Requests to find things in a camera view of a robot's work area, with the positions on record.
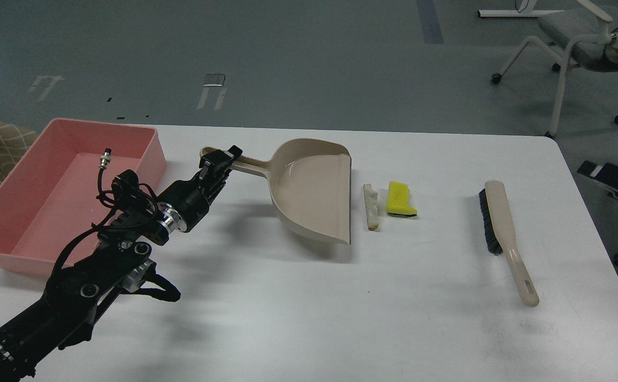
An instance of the floor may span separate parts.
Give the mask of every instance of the floor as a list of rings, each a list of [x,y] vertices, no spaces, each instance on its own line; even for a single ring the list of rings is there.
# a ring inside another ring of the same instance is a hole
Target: floor
[[[478,6],[514,3],[0,2],[0,120],[36,131],[66,117],[542,135],[557,81],[550,59],[527,48],[490,83],[524,36],[542,36],[537,20],[480,19]],[[205,90],[207,73],[226,75],[224,87]],[[573,71],[556,137],[573,174],[583,160],[618,164],[616,114],[618,73]],[[618,202],[574,179],[612,256]]]

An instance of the dustpan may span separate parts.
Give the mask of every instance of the dustpan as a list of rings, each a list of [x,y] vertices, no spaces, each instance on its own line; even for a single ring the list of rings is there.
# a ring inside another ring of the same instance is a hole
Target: dustpan
[[[200,155],[217,150],[204,147]],[[337,143],[299,138],[268,161],[240,157],[233,169],[264,177],[285,227],[325,242],[351,243],[351,156]]]

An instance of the pink plastic tray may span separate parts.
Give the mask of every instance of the pink plastic tray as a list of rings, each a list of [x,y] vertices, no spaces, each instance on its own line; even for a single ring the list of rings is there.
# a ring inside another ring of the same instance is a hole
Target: pink plastic tray
[[[49,275],[71,239],[108,213],[97,196],[99,157],[112,149],[103,188],[126,169],[157,186],[165,171],[163,149],[154,128],[54,119],[0,186],[0,267]],[[66,264],[93,252],[87,237]]]

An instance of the office chair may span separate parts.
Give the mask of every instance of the office chair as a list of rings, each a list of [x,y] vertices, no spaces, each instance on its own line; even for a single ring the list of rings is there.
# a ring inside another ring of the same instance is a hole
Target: office chair
[[[578,0],[583,8],[541,16],[539,27],[548,34],[552,43],[545,44],[536,36],[528,36],[517,52],[502,69],[493,74],[492,83],[499,84],[502,76],[519,57],[523,49],[533,43],[554,60],[552,70],[559,72],[559,83],[554,99],[554,111],[545,137],[554,138],[559,125],[566,75],[576,67],[593,72],[618,72],[618,8],[598,7],[589,0]],[[552,47],[558,45],[561,53]]]

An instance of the brush bristles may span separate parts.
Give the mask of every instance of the brush bristles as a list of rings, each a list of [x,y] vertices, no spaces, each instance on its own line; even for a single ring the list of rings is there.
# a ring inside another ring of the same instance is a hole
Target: brush bristles
[[[490,210],[488,208],[488,196],[485,194],[485,188],[478,194],[481,201],[481,213],[483,213],[483,229],[485,230],[485,242],[488,244],[488,251],[492,254],[502,254],[502,246],[498,242],[493,230],[493,222],[490,220]]]

